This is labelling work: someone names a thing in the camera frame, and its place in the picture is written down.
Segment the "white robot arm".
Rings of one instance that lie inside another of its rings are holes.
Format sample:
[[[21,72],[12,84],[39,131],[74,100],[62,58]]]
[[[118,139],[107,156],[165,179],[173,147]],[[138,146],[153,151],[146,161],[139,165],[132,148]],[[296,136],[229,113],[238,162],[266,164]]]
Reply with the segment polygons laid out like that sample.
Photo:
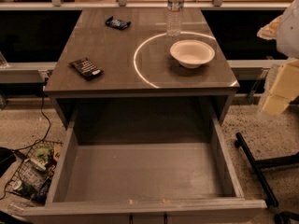
[[[282,15],[262,27],[257,36],[275,40],[278,52],[288,61],[268,74],[270,84],[263,97],[261,111],[276,116],[299,96],[299,0],[294,0]]]

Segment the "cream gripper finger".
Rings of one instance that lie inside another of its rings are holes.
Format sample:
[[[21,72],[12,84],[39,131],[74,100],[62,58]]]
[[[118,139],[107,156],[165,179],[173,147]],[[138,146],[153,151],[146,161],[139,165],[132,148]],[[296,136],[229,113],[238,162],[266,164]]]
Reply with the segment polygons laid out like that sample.
[[[282,16],[274,18],[258,31],[257,36],[265,40],[276,40],[281,18]]]
[[[266,95],[262,111],[276,116],[285,111],[299,96],[299,60],[288,60],[278,68],[270,91]]]

